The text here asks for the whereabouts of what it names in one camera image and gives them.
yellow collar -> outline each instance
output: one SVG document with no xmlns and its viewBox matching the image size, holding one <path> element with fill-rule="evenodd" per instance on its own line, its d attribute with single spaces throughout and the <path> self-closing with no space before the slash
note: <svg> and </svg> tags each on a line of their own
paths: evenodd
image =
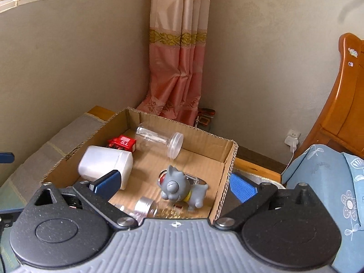
<svg viewBox="0 0 364 273">
<path fill-rule="evenodd" d="M 189 191 L 189 193 L 187 194 L 187 196 L 182 201 L 188 202 L 188 200 L 190 200 L 190 198 L 191 198 L 191 194 L 192 194 L 192 191 Z"/>
</svg>

beige wall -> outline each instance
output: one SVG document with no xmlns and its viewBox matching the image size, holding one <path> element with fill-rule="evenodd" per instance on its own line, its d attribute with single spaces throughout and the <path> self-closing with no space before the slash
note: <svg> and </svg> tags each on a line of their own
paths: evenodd
<svg viewBox="0 0 364 273">
<path fill-rule="evenodd" d="M 211 0 L 201 104 L 213 132 L 280 162 L 304 140 L 337 76 L 338 39 L 364 39 L 364 0 Z"/>
<path fill-rule="evenodd" d="M 0 184 L 95 105 L 147 92 L 150 0 L 42 0 L 0 14 Z"/>
</svg>

blue pillow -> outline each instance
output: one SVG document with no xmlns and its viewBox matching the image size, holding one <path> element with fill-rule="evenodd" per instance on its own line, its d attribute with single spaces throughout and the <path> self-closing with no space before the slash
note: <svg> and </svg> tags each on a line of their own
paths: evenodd
<svg viewBox="0 0 364 273">
<path fill-rule="evenodd" d="M 351 175 L 354 182 L 356 196 L 356 208 L 360 222 L 360 230 L 364 230 L 364 160 L 350 154 L 343 153 L 348 162 Z"/>
</svg>

white plastic bottle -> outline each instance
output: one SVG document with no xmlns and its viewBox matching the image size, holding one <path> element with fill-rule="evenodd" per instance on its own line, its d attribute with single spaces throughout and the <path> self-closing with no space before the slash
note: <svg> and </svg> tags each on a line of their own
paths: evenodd
<svg viewBox="0 0 364 273">
<path fill-rule="evenodd" d="M 89 146 L 78 164 L 78 173 L 91 182 L 116 169 L 121 174 L 121 187 L 124 190 L 133 167 L 131 152 Z"/>
</svg>

wooden bed frame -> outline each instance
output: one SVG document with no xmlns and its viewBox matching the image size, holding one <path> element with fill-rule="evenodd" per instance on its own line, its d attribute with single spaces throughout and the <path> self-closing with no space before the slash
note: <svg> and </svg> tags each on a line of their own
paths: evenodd
<svg viewBox="0 0 364 273">
<path fill-rule="evenodd" d="M 295 158 L 313 144 L 364 158 L 364 41 L 343 34 L 339 51 L 341 64 L 334 87 Z"/>
</svg>

